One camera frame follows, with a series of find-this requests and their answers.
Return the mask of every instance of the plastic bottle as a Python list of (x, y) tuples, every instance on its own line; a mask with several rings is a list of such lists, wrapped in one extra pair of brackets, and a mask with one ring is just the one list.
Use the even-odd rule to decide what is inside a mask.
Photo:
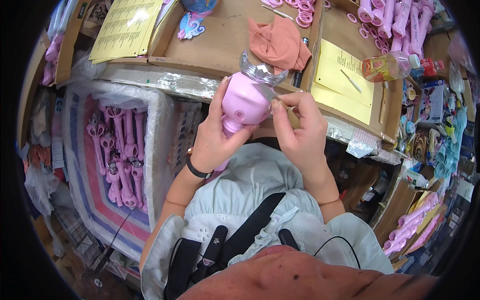
[(362, 62), (363, 77), (370, 82), (381, 82), (402, 79), (410, 71), (420, 67), (416, 54), (407, 55), (400, 50), (364, 59)]
[(420, 60), (420, 64), (425, 71), (423, 71), (423, 76), (435, 76), (439, 70), (445, 69), (444, 62), (442, 60), (432, 60), (431, 58), (426, 58)]

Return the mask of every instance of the orange cloth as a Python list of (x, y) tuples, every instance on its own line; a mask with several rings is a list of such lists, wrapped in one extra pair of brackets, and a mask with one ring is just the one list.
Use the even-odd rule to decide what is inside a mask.
[(289, 18), (275, 15), (271, 24), (256, 23), (248, 18), (248, 31), (250, 51), (263, 62), (274, 66), (275, 74), (291, 69), (302, 71), (312, 56)]

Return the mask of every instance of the black marker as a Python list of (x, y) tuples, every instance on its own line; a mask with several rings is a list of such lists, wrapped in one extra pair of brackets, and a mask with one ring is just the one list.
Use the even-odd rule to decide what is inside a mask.
[[(301, 40), (308, 47), (308, 39), (306, 37), (304, 37)], [(295, 73), (295, 76), (293, 77), (293, 86), (294, 87), (300, 87), (300, 82), (301, 82), (301, 77), (302, 76), (303, 76), (303, 71), (298, 71), (298, 72)]]

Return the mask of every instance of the black wristband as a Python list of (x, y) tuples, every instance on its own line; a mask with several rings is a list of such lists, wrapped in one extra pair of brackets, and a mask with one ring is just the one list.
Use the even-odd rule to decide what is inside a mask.
[(212, 175), (212, 172), (202, 173), (199, 170), (195, 169), (195, 167), (192, 165), (192, 162), (190, 161), (190, 154), (185, 155), (185, 160), (187, 161), (188, 169), (190, 170), (190, 172), (192, 172), (193, 175), (205, 179), (208, 179)]

